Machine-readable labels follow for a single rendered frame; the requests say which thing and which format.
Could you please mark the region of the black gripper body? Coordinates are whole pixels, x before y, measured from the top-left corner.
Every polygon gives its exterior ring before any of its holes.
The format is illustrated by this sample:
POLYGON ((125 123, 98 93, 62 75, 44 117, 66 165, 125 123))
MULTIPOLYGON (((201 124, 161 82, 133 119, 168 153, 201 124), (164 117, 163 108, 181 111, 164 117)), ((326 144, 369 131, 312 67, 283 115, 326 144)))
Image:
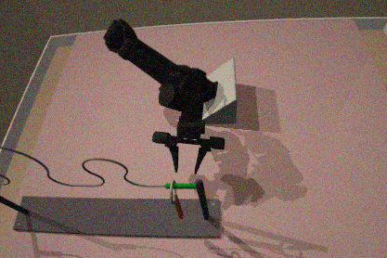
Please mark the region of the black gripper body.
MULTIPOLYGON (((192 121, 193 116, 197 116, 198 120, 202 120, 202 115, 197 113, 181 113, 181 116, 185 116, 185 120, 192 121)), ((176 145, 177 143, 200 145, 202 148, 214 148, 214 149, 225 149, 225 140, 222 137, 210 136, 210 139, 200 138, 197 135, 197 140, 178 139, 177 136, 171 135, 165 132, 155 132, 152 136, 152 142, 158 144, 176 145)))

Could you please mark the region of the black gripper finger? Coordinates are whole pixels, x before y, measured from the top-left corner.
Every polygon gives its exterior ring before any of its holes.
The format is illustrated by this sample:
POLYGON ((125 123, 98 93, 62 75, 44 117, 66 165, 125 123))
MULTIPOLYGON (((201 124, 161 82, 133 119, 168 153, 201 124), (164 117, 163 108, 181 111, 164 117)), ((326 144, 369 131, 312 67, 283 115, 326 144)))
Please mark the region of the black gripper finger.
POLYGON ((179 147, 176 145, 167 145, 164 144, 165 147, 169 148, 172 154, 173 162, 174 162, 174 170, 177 173, 178 170, 178 149, 179 147))
POLYGON ((206 155, 206 153, 208 151, 211 152, 211 149, 210 148, 199 148, 199 154, 198 154, 198 158, 197 158, 197 162, 196 162, 196 166, 195 166, 195 173, 194 174, 197 174, 197 171, 200 168, 200 164, 201 164, 204 156, 206 155))

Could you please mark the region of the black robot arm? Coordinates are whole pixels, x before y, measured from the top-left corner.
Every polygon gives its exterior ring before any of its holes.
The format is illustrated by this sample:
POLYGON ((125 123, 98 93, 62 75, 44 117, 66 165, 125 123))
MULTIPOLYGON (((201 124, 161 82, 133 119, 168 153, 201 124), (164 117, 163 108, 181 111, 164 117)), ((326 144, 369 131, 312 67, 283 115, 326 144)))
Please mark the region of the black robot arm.
MULTIPOLYGON (((203 104, 216 97, 218 82, 207 79, 206 72, 199 68, 175 65, 154 48, 137 39, 134 30, 124 20, 114 20, 104 35, 106 47, 121 58, 131 61, 140 70, 161 84, 160 105, 202 115, 203 104)), ((196 139, 205 134, 205 120, 192 121, 180 116, 177 138, 196 139), (181 118, 180 118, 181 117, 181 118)), ((196 119, 197 118, 197 119, 196 119)))

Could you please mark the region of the orange handle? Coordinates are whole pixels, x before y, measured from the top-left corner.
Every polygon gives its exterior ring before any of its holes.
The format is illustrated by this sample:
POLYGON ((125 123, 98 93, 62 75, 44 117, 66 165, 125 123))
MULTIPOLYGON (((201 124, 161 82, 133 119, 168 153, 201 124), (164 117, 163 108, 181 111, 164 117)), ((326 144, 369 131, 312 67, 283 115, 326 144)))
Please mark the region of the orange handle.
POLYGON ((179 202, 179 199, 176 194, 176 189, 174 189, 174 194, 173 194, 173 185, 175 184, 175 181, 172 180, 171 185, 170 185, 170 202, 174 204, 176 211, 178 213, 179 219, 183 220, 183 212, 181 209, 181 205, 179 202))

